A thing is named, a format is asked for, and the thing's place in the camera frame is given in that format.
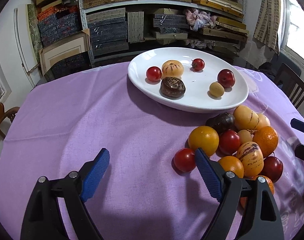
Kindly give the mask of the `orange-yellow tomato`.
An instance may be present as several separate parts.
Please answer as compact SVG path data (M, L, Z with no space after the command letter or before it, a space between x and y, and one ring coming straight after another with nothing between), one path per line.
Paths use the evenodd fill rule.
M244 167L241 161L234 156L225 156L218 160L225 172L231 171L239 178L244 177Z

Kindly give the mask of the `yellow striped pepino melon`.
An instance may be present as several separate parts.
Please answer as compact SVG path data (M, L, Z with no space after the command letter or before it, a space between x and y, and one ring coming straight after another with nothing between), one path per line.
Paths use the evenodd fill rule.
M249 141L243 143L237 150L236 157L244 167L245 177L254 177L260 174L264 167L264 158L259 145Z

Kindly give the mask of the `small tan round fruit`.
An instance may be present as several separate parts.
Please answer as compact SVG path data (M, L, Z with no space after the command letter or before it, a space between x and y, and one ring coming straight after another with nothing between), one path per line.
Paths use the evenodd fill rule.
M225 89L224 87L218 83L218 82L213 82L211 83L211 85L209 86L209 93L216 98L221 97L222 95L224 95Z

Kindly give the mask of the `large tan round fruit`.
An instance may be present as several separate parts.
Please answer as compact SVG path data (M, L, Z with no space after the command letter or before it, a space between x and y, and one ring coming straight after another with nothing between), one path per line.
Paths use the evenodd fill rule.
M260 130L263 127L267 127L270 126L270 121L268 119L268 117L266 117L264 114L262 113L257 113L258 117L259 117L259 122L257 124L257 126L254 128L254 130Z

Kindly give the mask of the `large orange tangerine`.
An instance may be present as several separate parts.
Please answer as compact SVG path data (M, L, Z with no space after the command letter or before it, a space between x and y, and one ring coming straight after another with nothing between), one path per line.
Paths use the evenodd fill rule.
M263 157L272 154L278 146L278 133L271 126L266 126L254 133L253 142L257 143L261 149Z

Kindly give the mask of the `small peach fruit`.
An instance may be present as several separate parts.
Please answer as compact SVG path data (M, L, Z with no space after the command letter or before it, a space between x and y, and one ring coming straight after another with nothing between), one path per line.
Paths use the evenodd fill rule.
M250 142L252 141L252 134L249 130L247 129L242 129L238 132L238 136L240 139L240 144L244 144L245 142Z

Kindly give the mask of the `yellow tomato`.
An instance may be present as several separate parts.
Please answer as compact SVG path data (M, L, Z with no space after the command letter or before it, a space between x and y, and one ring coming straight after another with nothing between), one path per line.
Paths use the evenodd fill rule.
M211 157L218 149L219 135L209 126L199 126L190 133L188 145L193 151L201 148L208 157Z

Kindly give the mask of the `yellow spotted pepino melon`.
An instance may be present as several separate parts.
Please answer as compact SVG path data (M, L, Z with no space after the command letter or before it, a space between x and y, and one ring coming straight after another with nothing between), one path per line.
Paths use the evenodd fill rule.
M259 124L259 116L256 112L245 105L238 106L234 112L234 125L237 129L254 130Z

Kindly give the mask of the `dark purple fruit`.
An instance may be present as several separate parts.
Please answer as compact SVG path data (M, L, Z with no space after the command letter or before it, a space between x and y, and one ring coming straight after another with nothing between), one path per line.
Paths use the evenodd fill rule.
M234 127L235 118L231 113L221 113L206 121L206 126L213 128L218 134L224 133Z

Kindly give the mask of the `white oval plate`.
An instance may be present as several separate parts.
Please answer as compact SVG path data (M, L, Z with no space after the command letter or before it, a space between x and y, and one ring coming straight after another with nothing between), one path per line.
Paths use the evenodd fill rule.
M205 62L205 68L199 72L192 68L192 61L197 58ZM185 84L186 92L178 99L163 96L161 83L152 83L146 79L148 68L161 68L168 60L180 61L184 67L181 80ZM236 83L222 97L214 98L209 94L209 86L217 81L217 75L223 69L234 73ZM127 73L132 84L149 98L186 112L225 112L243 104L249 95L246 80L236 68L214 55L189 48L167 47L145 51L131 60Z

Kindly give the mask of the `red plum on plate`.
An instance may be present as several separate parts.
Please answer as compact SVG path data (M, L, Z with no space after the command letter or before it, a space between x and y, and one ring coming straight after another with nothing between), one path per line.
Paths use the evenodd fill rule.
M223 69L218 73L217 81L224 88L232 88L235 84L235 76L234 73L229 69Z

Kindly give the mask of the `purple tablecloth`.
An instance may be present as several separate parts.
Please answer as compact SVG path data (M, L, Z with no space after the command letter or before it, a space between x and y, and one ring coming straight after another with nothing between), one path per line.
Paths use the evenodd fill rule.
M200 239L218 202L198 172L179 175L174 154L207 114L178 111L139 91L127 63L76 73L34 88L0 155L0 222L19 239L36 181L65 177L110 153L86 203L104 239Z

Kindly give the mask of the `patterned curtain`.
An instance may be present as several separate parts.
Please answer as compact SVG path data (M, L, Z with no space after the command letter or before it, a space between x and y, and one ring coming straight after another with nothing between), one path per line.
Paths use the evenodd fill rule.
M262 0L253 37L279 54L280 0Z

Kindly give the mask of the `dark brown fruit on plate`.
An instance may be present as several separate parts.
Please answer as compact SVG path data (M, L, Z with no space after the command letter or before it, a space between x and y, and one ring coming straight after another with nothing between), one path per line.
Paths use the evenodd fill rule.
M177 77L165 77L161 82L161 93L170 98L179 98L186 92L183 81Z

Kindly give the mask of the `window frame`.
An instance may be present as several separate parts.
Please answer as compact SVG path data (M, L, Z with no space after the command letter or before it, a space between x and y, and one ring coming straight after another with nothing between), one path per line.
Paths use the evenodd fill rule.
M279 47L304 65L304 10L296 0L281 0Z

